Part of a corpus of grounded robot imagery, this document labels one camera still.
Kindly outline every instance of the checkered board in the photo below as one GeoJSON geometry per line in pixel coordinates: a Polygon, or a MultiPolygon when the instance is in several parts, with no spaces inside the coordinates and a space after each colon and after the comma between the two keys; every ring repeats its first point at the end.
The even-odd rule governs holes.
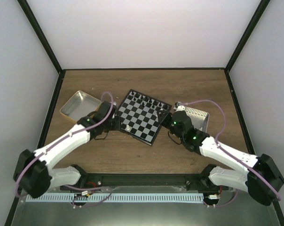
{"type": "Polygon", "coordinates": [[[171,105],[131,89],[117,109],[120,131],[152,145],[170,110],[171,105]]]}

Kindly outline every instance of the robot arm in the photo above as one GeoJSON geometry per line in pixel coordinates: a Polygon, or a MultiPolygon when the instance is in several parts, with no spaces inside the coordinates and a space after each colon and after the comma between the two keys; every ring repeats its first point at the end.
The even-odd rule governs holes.
{"type": "MultiPolygon", "coordinates": [[[[114,119],[116,107],[113,108],[111,115],[105,122],[98,127],[85,130],[100,122],[107,115],[109,107],[110,103],[103,102],[97,112],[92,116],[88,115],[81,118],[71,130],[51,144],[33,153],[28,150],[23,151],[16,166],[14,180],[18,179],[23,169],[36,156],[44,153],[20,180],[20,186],[28,194],[33,198],[37,198],[49,188],[56,186],[75,185],[80,188],[84,187],[87,174],[79,166],[72,165],[64,169],[53,169],[53,167],[71,151],[103,132],[118,130],[118,117],[114,119]],[[83,130],[82,132],[76,133],[76,131],[81,129],[83,130]]],[[[190,117],[186,115],[185,111],[176,111],[173,114],[169,113],[163,120],[162,125],[169,129],[172,134],[175,134],[189,151],[216,159],[234,169],[228,170],[217,167],[216,165],[208,165],[202,172],[205,178],[203,183],[229,186],[246,191],[253,199],[263,205],[270,205],[272,200],[275,199],[275,194],[252,172],[249,172],[245,166],[225,154],[217,146],[213,137],[194,128],[190,117]]],[[[219,143],[219,145],[243,161],[248,167],[260,173],[277,191],[280,190],[284,184],[284,178],[269,156],[263,154],[261,157],[258,157],[243,153],[222,143],[219,143]]]]}
{"type": "Polygon", "coordinates": [[[16,181],[24,168],[37,156],[43,155],[26,171],[20,180],[20,186],[33,198],[40,197],[48,189],[63,185],[76,185],[83,187],[86,172],[77,165],[64,169],[53,169],[53,167],[66,155],[77,147],[89,142],[103,132],[116,130],[118,119],[114,118],[116,107],[114,106],[108,119],[101,125],[85,130],[86,128],[100,122],[109,112],[110,103],[103,102],[93,115],[81,118],[71,130],[34,152],[23,151],[18,159],[14,180],[16,181]]]}
{"type": "Polygon", "coordinates": [[[220,146],[249,168],[258,172],[278,192],[284,184],[284,178],[269,156],[263,154],[258,157],[243,153],[222,143],[219,143],[220,146],[217,145],[213,137],[193,127],[190,117],[183,110],[168,114],[162,124],[172,134],[175,134],[189,151],[216,159],[234,169],[228,170],[216,165],[208,165],[202,172],[207,178],[207,183],[246,191],[253,199],[263,205],[270,205],[277,198],[274,192],[260,178],[240,162],[224,153],[220,146]]]}

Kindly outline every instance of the purple cable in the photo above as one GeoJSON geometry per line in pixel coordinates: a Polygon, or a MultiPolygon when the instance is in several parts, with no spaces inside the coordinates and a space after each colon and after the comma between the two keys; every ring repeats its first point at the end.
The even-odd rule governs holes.
{"type": "Polygon", "coordinates": [[[95,190],[101,190],[102,188],[109,188],[109,187],[78,188],[78,187],[73,187],[71,185],[64,185],[64,186],[77,191],[95,191],[95,190]]]}
{"type": "Polygon", "coordinates": [[[276,201],[280,201],[281,200],[281,196],[280,194],[273,188],[273,186],[263,177],[261,176],[258,172],[256,172],[253,168],[249,167],[247,164],[245,164],[243,161],[241,161],[240,159],[236,158],[235,156],[233,156],[231,153],[229,153],[227,150],[225,150],[220,144],[219,144],[219,141],[218,141],[218,137],[219,135],[225,130],[226,128],[226,116],[225,116],[225,113],[223,112],[222,108],[214,101],[212,100],[198,100],[198,101],[194,101],[194,102],[190,102],[190,103],[181,103],[183,105],[192,105],[192,104],[196,104],[196,103],[200,103],[200,102],[210,102],[214,105],[216,105],[219,110],[221,111],[221,114],[223,116],[223,127],[222,127],[222,130],[216,135],[215,137],[215,143],[216,145],[225,153],[227,154],[228,156],[230,156],[231,158],[233,158],[234,160],[236,160],[237,162],[239,162],[241,165],[243,165],[244,167],[246,167],[250,172],[252,172],[253,174],[255,174],[260,180],[263,181],[263,183],[270,189],[272,190],[272,192],[276,195],[277,199],[276,201]]]}
{"type": "Polygon", "coordinates": [[[26,173],[26,171],[29,169],[30,166],[32,166],[41,156],[43,156],[44,153],[41,153],[39,154],[38,156],[36,156],[25,168],[24,170],[20,173],[18,179],[16,180],[16,187],[15,187],[15,194],[16,194],[16,197],[17,198],[20,198],[21,195],[19,194],[18,192],[18,189],[19,189],[19,184],[20,184],[20,181],[22,179],[22,177],[24,176],[24,174],[26,173]]]}
{"type": "MultiPolygon", "coordinates": [[[[107,115],[98,123],[96,123],[95,125],[92,125],[92,126],[89,126],[87,128],[83,128],[83,129],[79,129],[75,132],[72,132],[72,135],[74,134],[78,134],[82,131],[85,131],[85,130],[88,130],[88,129],[92,129],[92,128],[95,128],[96,126],[99,126],[100,124],[102,124],[105,120],[107,120],[107,118],[109,117],[110,113],[112,112],[112,109],[113,109],[113,106],[114,106],[114,100],[113,100],[113,96],[110,92],[104,92],[102,95],[101,95],[101,101],[103,100],[103,96],[105,94],[109,94],[110,96],[110,109],[109,109],[109,112],[107,113],[107,115]]],[[[64,137],[62,137],[60,140],[56,141],[54,144],[52,144],[50,147],[48,147],[46,149],[46,152],[50,151],[52,148],[54,148],[56,145],[58,145],[59,143],[63,142],[65,139],[67,139],[70,135],[66,135],[64,137]]],[[[17,198],[20,198],[20,194],[18,193],[18,188],[19,188],[19,184],[20,184],[20,181],[22,179],[22,177],[24,176],[24,174],[26,173],[26,171],[29,169],[30,166],[32,166],[41,156],[43,156],[44,153],[41,153],[39,154],[38,156],[36,156],[25,168],[24,170],[20,173],[18,179],[16,180],[16,188],[15,188],[15,194],[16,194],[16,197],[17,198]]]]}
{"type": "MultiPolygon", "coordinates": [[[[108,196],[106,196],[104,199],[102,199],[101,201],[99,201],[99,202],[97,202],[97,203],[94,203],[94,204],[91,204],[91,205],[83,205],[83,206],[81,206],[82,208],[88,208],[88,207],[92,207],[92,206],[97,206],[97,205],[99,205],[99,204],[101,204],[101,203],[103,203],[103,202],[105,202],[106,200],[108,200],[108,198],[110,198],[110,196],[112,195],[112,193],[110,193],[108,196]]],[[[73,199],[73,201],[72,201],[72,206],[74,207],[74,206],[76,206],[75,205],[75,201],[78,199],[78,198],[80,198],[80,197],[84,197],[84,196],[77,196],[77,197],[75,197],[74,199],[73,199]]]]}
{"type": "Polygon", "coordinates": [[[224,207],[226,205],[229,205],[230,203],[232,203],[237,198],[237,196],[238,196],[238,190],[236,190],[234,197],[230,201],[226,202],[225,204],[218,205],[218,206],[215,206],[215,207],[219,208],[219,207],[224,207]]]}

